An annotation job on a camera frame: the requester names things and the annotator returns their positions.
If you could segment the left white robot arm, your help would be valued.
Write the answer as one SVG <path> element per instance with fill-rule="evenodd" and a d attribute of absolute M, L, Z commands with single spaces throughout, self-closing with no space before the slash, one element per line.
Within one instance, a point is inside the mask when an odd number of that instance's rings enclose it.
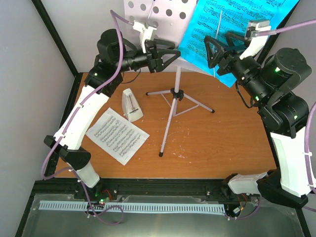
<path fill-rule="evenodd" d="M 153 37 L 144 41 L 144 49 L 137 49 L 116 29 L 101 34 L 97 49 L 94 67 L 85 79 L 74 108 L 59 130 L 44 139 L 51 148 L 48 157 L 56 154 L 67 163 L 79 181 L 86 185 L 86 194 L 93 199 L 102 195 L 103 187 L 90 162 L 91 154 L 81 147 L 92 120 L 122 83 L 123 72 L 143 67 L 150 73 L 162 72 L 181 55 L 175 43 Z"/>

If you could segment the blue sheet music page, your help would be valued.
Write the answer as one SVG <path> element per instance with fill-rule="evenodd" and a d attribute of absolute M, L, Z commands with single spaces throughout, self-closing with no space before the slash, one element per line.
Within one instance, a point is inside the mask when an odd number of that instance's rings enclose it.
<path fill-rule="evenodd" d="M 200 0 L 178 47 L 181 57 L 232 87 L 236 81 L 232 74 L 219 76 L 218 67 L 208 67 L 205 36 L 220 42 L 226 42 L 228 31 L 244 36 L 250 20 L 269 20 L 275 29 L 296 4 L 296 0 Z"/>

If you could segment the white metronome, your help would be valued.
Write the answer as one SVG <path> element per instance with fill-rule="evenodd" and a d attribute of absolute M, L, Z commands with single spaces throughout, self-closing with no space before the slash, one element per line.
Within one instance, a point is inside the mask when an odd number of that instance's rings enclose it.
<path fill-rule="evenodd" d="M 139 103 L 130 88 L 122 92 L 122 110 L 129 122 L 135 122 L 143 117 Z"/>

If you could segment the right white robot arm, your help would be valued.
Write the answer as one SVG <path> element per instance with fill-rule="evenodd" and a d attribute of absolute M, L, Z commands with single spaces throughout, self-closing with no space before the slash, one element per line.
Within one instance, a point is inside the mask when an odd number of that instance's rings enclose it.
<path fill-rule="evenodd" d="M 281 48 L 261 65 L 254 51 L 247 53 L 250 43 L 233 43 L 240 35 L 229 32 L 226 38 L 226 43 L 210 36 L 204 38 L 208 66 L 217 68 L 221 76 L 233 74 L 236 84 L 249 94 L 269 132 L 278 165 L 261 174 L 230 175 L 225 194 L 256 194 L 278 205 L 302 208 L 314 182 L 304 155 L 309 107 L 293 90 L 312 69 L 296 48 Z"/>

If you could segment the white sheet music page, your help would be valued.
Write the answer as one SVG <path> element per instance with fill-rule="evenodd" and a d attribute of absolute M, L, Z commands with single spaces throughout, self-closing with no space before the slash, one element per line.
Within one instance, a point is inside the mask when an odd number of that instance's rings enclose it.
<path fill-rule="evenodd" d="M 111 108 L 88 129 L 86 136 L 122 165 L 126 165 L 149 138 L 148 133 Z"/>

